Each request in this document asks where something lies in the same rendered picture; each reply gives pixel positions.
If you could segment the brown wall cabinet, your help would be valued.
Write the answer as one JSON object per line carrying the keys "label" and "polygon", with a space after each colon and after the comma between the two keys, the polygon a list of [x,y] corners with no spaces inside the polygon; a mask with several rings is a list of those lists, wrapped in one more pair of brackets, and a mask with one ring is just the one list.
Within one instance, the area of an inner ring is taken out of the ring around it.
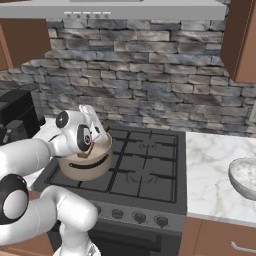
{"label": "brown wall cabinet", "polygon": [[231,0],[221,60],[236,83],[256,83],[256,0]]}

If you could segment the black gas stove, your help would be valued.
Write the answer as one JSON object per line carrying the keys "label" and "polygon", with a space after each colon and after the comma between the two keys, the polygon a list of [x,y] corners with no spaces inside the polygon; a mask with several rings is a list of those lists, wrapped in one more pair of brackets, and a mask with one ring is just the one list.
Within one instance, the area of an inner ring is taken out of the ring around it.
{"label": "black gas stove", "polygon": [[[64,187],[101,207],[97,224],[111,228],[180,235],[187,214],[186,142],[183,132],[113,126],[113,158],[109,171],[93,181],[74,181],[61,172],[57,159],[51,160],[33,184],[42,192],[49,185]],[[112,211],[123,211],[116,219]],[[136,213],[144,213],[139,224]],[[160,227],[158,216],[168,219]]]}

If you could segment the grey bowl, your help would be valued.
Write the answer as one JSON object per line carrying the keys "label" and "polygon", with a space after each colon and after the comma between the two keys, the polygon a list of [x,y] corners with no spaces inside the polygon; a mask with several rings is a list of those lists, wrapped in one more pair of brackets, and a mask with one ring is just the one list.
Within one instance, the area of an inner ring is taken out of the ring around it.
{"label": "grey bowl", "polygon": [[228,169],[233,188],[244,198],[256,201],[256,158],[238,158]]}

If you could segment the brown drawer front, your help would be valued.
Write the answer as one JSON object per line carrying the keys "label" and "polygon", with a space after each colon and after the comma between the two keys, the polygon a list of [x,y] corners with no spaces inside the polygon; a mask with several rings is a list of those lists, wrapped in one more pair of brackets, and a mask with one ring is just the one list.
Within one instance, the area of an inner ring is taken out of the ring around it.
{"label": "brown drawer front", "polygon": [[231,241],[240,247],[256,249],[256,228],[203,220],[194,256],[256,256],[233,249]]}

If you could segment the grey range hood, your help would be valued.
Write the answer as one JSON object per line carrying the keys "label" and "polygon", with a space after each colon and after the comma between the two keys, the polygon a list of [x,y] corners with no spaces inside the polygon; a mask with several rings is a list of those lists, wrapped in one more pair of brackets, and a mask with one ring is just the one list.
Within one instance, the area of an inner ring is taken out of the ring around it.
{"label": "grey range hood", "polygon": [[223,20],[225,14],[217,0],[0,0],[0,18]]}

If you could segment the black coffee machine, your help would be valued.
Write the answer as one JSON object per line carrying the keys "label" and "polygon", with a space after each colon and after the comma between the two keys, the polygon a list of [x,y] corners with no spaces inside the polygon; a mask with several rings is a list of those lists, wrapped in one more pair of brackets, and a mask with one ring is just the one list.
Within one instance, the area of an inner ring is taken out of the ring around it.
{"label": "black coffee machine", "polygon": [[0,96],[0,125],[9,131],[10,142],[32,138],[40,130],[30,91],[13,89]]}

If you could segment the brown wall cabinet door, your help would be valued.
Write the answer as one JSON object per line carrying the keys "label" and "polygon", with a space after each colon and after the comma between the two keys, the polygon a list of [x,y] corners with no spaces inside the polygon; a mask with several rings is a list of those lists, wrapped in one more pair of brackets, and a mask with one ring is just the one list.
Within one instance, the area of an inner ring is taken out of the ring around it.
{"label": "brown wall cabinet door", "polygon": [[51,50],[45,19],[0,19],[0,71]]}

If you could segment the grey wall socket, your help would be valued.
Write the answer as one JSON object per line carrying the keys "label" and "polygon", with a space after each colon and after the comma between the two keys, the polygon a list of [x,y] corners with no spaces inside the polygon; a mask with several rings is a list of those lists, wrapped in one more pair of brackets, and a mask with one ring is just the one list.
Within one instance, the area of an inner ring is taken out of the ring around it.
{"label": "grey wall socket", "polygon": [[256,122],[256,100],[254,101],[253,108],[250,114],[249,122],[255,123]]}

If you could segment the beige cooking pot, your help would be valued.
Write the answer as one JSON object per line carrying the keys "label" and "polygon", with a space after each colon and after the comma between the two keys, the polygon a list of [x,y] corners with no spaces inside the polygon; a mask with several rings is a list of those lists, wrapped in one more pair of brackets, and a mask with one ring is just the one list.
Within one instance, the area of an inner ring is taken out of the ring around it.
{"label": "beige cooking pot", "polygon": [[90,181],[103,176],[111,167],[112,137],[107,133],[103,144],[94,143],[87,152],[59,158],[62,173],[75,181]]}

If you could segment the black oven door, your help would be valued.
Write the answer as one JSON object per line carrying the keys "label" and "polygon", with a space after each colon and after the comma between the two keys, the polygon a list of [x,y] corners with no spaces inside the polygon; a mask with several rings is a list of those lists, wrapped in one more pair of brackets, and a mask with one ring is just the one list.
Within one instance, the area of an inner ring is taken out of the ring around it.
{"label": "black oven door", "polygon": [[181,244],[180,235],[129,229],[94,228],[89,235],[101,256],[178,256]]}

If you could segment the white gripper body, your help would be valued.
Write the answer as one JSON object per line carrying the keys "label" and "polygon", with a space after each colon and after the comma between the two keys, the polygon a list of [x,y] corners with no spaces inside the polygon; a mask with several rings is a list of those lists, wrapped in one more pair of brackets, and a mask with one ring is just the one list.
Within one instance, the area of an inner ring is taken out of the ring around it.
{"label": "white gripper body", "polygon": [[85,124],[88,127],[94,126],[97,128],[101,127],[101,122],[91,105],[80,105],[79,106],[80,112],[83,114],[85,119]]}

